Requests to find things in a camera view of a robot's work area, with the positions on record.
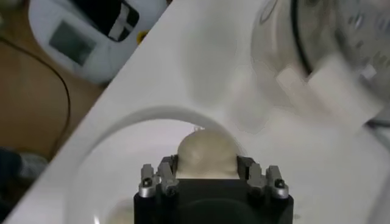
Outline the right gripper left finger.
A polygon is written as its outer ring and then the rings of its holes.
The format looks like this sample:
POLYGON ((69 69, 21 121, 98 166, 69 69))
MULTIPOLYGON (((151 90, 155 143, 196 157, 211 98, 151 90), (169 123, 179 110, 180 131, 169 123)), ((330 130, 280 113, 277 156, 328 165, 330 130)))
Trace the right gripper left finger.
POLYGON ((156 196, 157 189, 160 189, 166 197, 175 196, 179 191, 179 180, 175 176, 178 160, 178 155, 164 157, 158 165, 157 172, 154 172, 151 164, 144 164, 141 168, 138 195, 142 198, 151 198, 156 196))

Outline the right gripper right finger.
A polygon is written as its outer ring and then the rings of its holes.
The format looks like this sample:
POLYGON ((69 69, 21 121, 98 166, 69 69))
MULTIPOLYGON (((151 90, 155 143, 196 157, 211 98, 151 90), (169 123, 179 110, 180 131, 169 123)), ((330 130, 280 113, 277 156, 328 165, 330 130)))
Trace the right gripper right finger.
POLYGON ((277 200, 289 197, 289 187, 282 178, 278 166, 270 165, 265 174, 259 163, 252 158, 237 156, 237 173, 241 180, 245 180, 250 189, 259 196, 269 195, 277 200))

